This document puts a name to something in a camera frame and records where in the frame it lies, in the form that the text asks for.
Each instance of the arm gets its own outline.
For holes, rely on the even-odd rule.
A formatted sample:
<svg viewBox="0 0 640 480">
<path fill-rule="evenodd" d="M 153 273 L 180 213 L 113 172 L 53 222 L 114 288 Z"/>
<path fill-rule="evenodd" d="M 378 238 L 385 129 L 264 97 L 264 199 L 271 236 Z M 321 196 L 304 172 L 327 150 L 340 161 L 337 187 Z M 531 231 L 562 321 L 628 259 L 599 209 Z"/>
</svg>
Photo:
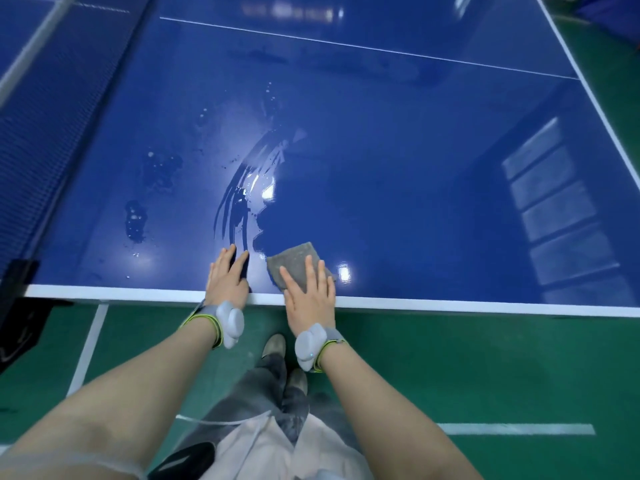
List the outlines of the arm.
<svg viewBox="0 0 640 480">
<path fill-rule="evenodd" d="M 307 293 L 284 267 L 287 320 L 297 337 L 314 323 L 335 327 L 335 285 L 324 262 L 318 277 L 307 257 Z M 321 366 L 377 479 L 480 479 L 480 474 L 443 430 L 382 379 L 348 344 L 329 344 Z"/>
<path fill-rule="evenodd" d="M 233 266 L 235 246 L 222 249 L 209 268 L 205 304 L 231 301 L 243 308 L 248 284 L 240 273 L 248 253 Z M 6 455 L 43 452 L 98 453 L 148 467 L 218 337 L 206 318 L 196 318 L 155 347 L 108 371 L 66 398 L 28 430 Z M 124 478 L 101 468 L 55 468 L 47 478 Z M 38 478 L 43 470 L 37 470 Z"/>
</svg>

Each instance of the forearm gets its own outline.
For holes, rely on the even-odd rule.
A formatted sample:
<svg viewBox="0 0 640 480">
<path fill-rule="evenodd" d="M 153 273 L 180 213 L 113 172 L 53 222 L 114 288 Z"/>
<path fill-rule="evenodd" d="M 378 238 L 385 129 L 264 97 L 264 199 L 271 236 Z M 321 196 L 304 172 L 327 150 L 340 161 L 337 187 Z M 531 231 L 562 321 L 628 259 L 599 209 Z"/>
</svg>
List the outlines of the forearm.
<svg viewBox="0 0 640 480">
<path fill-rule="evenodd" d="M 443 430 L 349 345 L 329 345 L 321 359 L 377 479 L 480 478 Z"/>
<path fill-rule="evenodd" d="M 209 320 L 192 320 L 69 396 L 10 453 L 92 452 L 148 466 L 215 341 Z"/>
</svg>

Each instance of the shoe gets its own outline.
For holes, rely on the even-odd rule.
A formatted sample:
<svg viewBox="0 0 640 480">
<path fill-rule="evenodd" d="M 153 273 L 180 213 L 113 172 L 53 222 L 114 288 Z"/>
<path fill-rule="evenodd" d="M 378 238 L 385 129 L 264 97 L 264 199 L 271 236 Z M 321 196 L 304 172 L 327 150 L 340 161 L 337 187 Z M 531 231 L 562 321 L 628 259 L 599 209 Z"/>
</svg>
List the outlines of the shoe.
<svg viewBox="0 0 640 480">
<path fill-rule="evenodd" d="M 289 374 L 289 378 L 287 379 L 287 387 L 297 387 L 302 392 L 304 392 L 305 395 L 307 395 L 308 382 L 305 371 L 303 371 L 299 367 L 293 369 Z"/>
<path fill-rule="evenodd" d="M 262 356 L 266 357 L 269 354 L 278 354 L 279 356 L 284 357 L 286 352 L 287 341 L 284 339 L 284 335 L 281 333 L 276 333 L 267 340 L 267 343 L 262 349 Z"/>
</svg>

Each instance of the ping pong table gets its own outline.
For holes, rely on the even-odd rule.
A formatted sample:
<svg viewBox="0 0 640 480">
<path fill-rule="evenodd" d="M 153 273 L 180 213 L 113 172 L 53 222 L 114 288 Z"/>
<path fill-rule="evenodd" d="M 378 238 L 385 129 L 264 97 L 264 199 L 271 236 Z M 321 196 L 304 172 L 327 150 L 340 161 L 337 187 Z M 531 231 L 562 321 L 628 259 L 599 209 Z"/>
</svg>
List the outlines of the ping pong table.
<svg viewBox="0 0 640 480">
<path fill-rule="evenodd" d="M 311 241 L 340 307 L 640 317 L 640 180 L 541 0 L 152 3 L 27 296 L 197 303 L 235 243 L 283 305 Z"/>
</svg>

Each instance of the wristband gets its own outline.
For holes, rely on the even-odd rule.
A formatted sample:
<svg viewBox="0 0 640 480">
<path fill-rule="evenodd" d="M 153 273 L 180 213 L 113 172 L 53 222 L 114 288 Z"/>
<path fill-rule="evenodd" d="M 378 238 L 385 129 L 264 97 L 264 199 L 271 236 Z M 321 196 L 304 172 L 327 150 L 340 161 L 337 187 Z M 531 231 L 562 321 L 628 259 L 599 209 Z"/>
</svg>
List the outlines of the wristband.
<svg viewBox="0 0 640 480">
<path fill-rule="evenodd" d="M 314 323 L 300 333 L 296 339 L 296 357 L 303 371 L 322 372 L 320 357 L 324 348 L 329 344 L 347 343 L 344 337 L 334 328 L 325 328 L 320 323 Z"/>
<path fill-rule="evenodd" d="M 224 344 L 226 349 L 236 345 L 238 339 L 244 332 L 244 315 L 242 310 L 234 308 L 230 301 L 223 301 L 220 306 L 206 305 L 198 306 L 193 313 L 182 322 L 180 327 L 185 326 L 194 318 L 208 318 L 218 332 L 218 340 L 213 345 L 215 349 Z"/>
</svg>

